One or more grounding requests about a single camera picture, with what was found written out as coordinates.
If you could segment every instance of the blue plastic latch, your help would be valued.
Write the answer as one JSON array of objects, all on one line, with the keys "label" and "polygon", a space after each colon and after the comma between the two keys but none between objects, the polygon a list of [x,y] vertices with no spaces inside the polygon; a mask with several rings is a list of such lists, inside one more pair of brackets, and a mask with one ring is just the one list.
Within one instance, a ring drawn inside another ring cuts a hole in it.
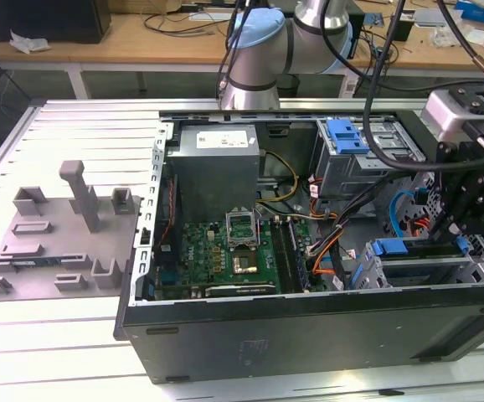
[{"label": "blue plastic latch", "polygon": [[463,236],[456,237],[456,244],[460,247],[460,251],[463,255],[469,252],[469,242]]},{"label": "blue plastic latch", "polygon": [[358,129],[350,120],[328,120],[327,134],[335,142],[339,154],[368,153],[368,147],[363,144]]},{"label": "blue plastic latch", "polygon": [[379,240],[373,241],[373,250],[375,255],[382,255],[384,253],[384,248],[380,244]]},{"label": "blue plastic latch", "polygon": [[408,254],[408,248],[401,239],[379,239],[373,242],[376,255],[402,255]]},{"label": "blue plastic latch", "polygon": [[353,289],[353,286],[356,284],[356,280],[359,278],[361,275],[361,272],[363,272],[363,264],[359,264],[358,268],[352,275],[352,279],[350,279],[350,283],[348,285],[348,289]]}]

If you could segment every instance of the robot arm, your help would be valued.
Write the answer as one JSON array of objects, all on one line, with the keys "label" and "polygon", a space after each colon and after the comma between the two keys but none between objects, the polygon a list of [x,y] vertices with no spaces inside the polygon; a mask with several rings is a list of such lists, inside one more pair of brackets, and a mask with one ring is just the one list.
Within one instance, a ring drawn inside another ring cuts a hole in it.
[{"label": "robot arm", "polygon": [[[296,7],[294,18],[277,9],[250,11],[240,32],[232,69],[223,83],[223,110],[279,109],[275,80],[278,74],[326,74],[340,63],[322,39],[320,15],[323,0],[306,0]],[[326,10],[329,39],[346,57],[352,44],[345,0],[333,0]],[[237,17],[234,32],[242,16]]]}]

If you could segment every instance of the ram slot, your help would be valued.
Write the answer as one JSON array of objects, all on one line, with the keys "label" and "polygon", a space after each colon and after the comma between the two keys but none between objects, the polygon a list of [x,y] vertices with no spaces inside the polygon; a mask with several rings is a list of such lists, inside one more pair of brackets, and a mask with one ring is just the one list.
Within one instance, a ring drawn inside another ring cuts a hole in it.
[{"label": "ram slot", "polygon": [[307,278],[307,269],[306,265],[301,258],[301,251],[300,247],[298,246],[298,242],[296,241],[296,228],[292,223],[292,220],[287,222],[289,234],[291,236],[291,247],[294,252],[294,259],[296,262],[296,268],[298,273],[298,279],[300,280],[301,289],[305,290],[309,287],[309,279]]}]

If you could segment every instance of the computer case side panel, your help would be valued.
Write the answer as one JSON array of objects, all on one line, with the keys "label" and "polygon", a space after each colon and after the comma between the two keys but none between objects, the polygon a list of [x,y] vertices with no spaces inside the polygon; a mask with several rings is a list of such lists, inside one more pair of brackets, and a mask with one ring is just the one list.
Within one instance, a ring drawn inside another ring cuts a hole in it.
[{"label": "computer case side panel", "polygon": [[453,361],[484,342],[484,286],[127,307],[155,384]]}]

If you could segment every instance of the black box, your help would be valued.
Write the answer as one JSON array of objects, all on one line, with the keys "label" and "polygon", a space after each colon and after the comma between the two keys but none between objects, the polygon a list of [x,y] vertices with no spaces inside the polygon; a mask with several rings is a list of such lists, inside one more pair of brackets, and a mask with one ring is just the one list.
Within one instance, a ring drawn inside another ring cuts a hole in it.
[{"label": "black box", "polygon": [[0,0],[0,42],[25,38],[98,44],[111,16],[108,0]]},{"label": "black box", "polygon": [[358,48],[359,35],[363,29],[365,12],[353,0],[346,2],[346,11],[350,18],[350,24],[352,25],[352,48],[350,49],[350,53],[348,53],[348,59],[353,59]]}]

